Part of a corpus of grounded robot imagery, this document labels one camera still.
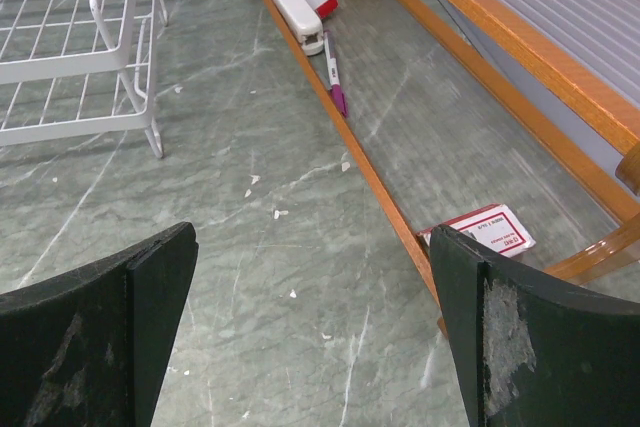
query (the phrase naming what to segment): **pen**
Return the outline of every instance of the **pen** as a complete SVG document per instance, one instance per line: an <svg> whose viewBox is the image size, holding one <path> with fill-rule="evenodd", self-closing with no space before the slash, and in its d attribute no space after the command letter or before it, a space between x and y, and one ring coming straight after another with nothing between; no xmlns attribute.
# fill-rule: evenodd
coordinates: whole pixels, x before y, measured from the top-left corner
<svg viewBox="0 0 640 427"><path fill-rule="evenodd" d="M349 117L349 107L347 99L342 92L340 86L340 77L338 76L338 60L336 59L335 44L328 30L324 31L324 52L327 55L327 67L329 69L329 83L331 84L331 97L338 107L344 118Z"/></svg>

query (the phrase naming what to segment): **wooden slat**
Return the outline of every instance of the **wooden slat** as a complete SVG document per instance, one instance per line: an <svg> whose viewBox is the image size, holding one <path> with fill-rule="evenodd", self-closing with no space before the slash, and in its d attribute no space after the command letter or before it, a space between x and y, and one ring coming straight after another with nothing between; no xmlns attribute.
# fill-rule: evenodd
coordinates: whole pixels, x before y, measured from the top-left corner
<svg viewBox="0 0 640 427"><path fill-rule="evenodd" d="M640 204L421 0L398 0L618 222Z"/></svg>
<svg viewBox="0 0 640 427"><path fill-rule="evenodd" d="M549 275L585 284L636 262L640 253L640 215L582 252L545 269Z"/></svg>
<svg viewBox="0 0 640 427"><path fill-rule="evenodd" d="M640 139L638 110L498 0L449 0L616 150Z"/></svg>

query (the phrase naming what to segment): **white wire rack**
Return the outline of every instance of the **white wire rack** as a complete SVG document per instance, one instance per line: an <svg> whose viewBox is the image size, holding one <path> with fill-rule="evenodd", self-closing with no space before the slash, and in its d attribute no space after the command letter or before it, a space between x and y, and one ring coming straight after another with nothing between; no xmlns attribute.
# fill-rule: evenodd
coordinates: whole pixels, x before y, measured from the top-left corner
<svg viewBox="0 0 640 427"><path fill-rule="evenodd" d="M163 0L0 0L0 146L144 129L162 157L156 17Z"/></svg>

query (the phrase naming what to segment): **wooden bench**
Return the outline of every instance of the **wooden bench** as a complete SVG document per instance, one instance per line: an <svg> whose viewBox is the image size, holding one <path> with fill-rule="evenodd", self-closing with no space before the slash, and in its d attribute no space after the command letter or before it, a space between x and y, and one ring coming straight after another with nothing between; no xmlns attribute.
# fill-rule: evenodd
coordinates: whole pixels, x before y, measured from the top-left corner
<svg viewBox="0 0 640 427"><path fill-rule="evenodd" d="M335 108L325 85L272 0L263 0L295 58L314 88L336 129L358 163L372 191L403 242L436 302L438 296L425 249L415 236L385 182L352 128ZM494 69L473 47L454 32L421 0L397 0L442 44L471 75L620 224L619 229L582 252L546 269L551 275L584 283L637 260L640 208L635 198L607 175L562 131ZM449 0L477 23L529 72L563 100L624 159L617 175L632 192L640 191L640 116L632 103L605 81L564 52L545 35L498 0Z"/></svg>

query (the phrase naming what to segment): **white stapler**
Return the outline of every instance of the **white stapler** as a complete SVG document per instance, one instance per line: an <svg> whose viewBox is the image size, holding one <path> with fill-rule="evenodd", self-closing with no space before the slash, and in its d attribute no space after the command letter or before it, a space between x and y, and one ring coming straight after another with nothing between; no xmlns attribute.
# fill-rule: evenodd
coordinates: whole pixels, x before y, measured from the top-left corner
<svg viewBox="0 0 640 427"><path fill-rule="evenodd" d="M308 56L322 52L324 34L322 21L306 0L273 0L287 21L300 46Z"/></svg>

